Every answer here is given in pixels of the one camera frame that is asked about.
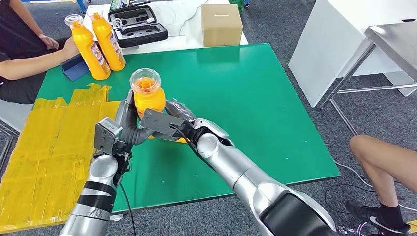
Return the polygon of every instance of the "black case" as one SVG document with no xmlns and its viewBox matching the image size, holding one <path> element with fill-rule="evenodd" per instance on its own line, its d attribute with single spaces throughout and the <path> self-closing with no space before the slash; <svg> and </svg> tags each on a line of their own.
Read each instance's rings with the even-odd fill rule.
<svg viewBox="0 0 417 236">
<path fill-rule="evenodd" d="M 111 10 L 109 21 L 120 18 L 124 31 L 115 30 L 114 35 L 122 48 L 162 41 L 168 38 L 167 29 L 156 22 L 156 16 L 149 6 L 133 5 Z"/>
</svg>

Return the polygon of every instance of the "yellow tape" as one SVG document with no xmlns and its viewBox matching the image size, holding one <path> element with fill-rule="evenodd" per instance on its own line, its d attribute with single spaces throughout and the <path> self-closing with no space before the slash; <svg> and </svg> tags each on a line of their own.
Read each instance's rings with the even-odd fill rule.
<svg viewBox="0 0 417 236">
<path fill-rule="evenodd" d="M 109 86 L 90 84 L 66 104 L 37 99 L 0 185 L 0 233 L 62 223 L 84 186 L 95 124 L 114 118 Z"/>
</svg>

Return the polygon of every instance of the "bottle label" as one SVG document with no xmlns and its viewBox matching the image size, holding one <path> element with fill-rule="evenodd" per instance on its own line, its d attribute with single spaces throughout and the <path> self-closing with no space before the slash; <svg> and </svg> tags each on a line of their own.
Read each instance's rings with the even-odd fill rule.
<svg viewBox="0 0 417 236">
<path fill-rule="evenodd" d="M 119 55 L 121 53 L 121 50 L 113 34 L 112 36 L 110 36 L 110 42 L 112 43 L 112 46 L 115 49 L 116 54 Z"/>
<path fill-rule="evenodd" d="M 100 49 L 97 47 L 97 44 L 94 43 L 94 45 L 91 47 L 92 53 L 94 54 L 94 56 L 97 58 L 98 63 L 100 65 L 102 65 L 104 63 L 104 57 L 103 54 L 101 53 Z"/>
</svg>

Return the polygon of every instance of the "hand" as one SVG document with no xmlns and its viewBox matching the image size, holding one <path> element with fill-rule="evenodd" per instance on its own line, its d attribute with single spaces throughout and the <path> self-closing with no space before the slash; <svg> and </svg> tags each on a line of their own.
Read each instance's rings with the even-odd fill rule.
<svg viewBox="0 0 417 236">
<path fill-rule="evenodd" d="M 172 101 L 167 100 L 165 104 L 165 110 L 171 116 L 192 122 L 197 117 L 192 111 L 186 107 L 185 104 L 178 102 L 173 99 Z"/>
<path fill-rule="evenodd" d="M 59 44 L 54 39 L 45 36 L 43 34 L 39 35 L 39 38 L 43 41 L 43 43 L 46 45 L 47 49 L 58 49 Z"/>
<path fill-rule="evenodd" d="M 71 57 L 79 54 L 80 52 L 78 51 L 77 46 L 74 43 L 74 40 L 71 38 L 67 39 L 67 41 L 65 42 L 64 48 L 62 49 L 62 51 L 65 54 L 65 58 L 66 59 L 70 59 Z"/>
</svg>

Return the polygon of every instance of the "black shorts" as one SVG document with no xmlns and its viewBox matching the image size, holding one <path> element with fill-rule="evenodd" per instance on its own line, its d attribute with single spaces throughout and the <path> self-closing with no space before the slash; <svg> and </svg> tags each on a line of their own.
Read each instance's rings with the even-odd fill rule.
<svg viewBox="0 0 417 236">
<path fill-rule="evenodd" d="M 68 38 L 58 39 L 58 50 L 61 50 Z M 48 53 L 56 52 L 56 49 L 51 49 Z M 0 99 L 7 102 L 15 102 L 22 104 L 32 104 L 38 96 L 43 79 L 46 72 L 22 78 L 19 80 L 6 80 L 3 85 L 0 85 Z"/>
</svg>

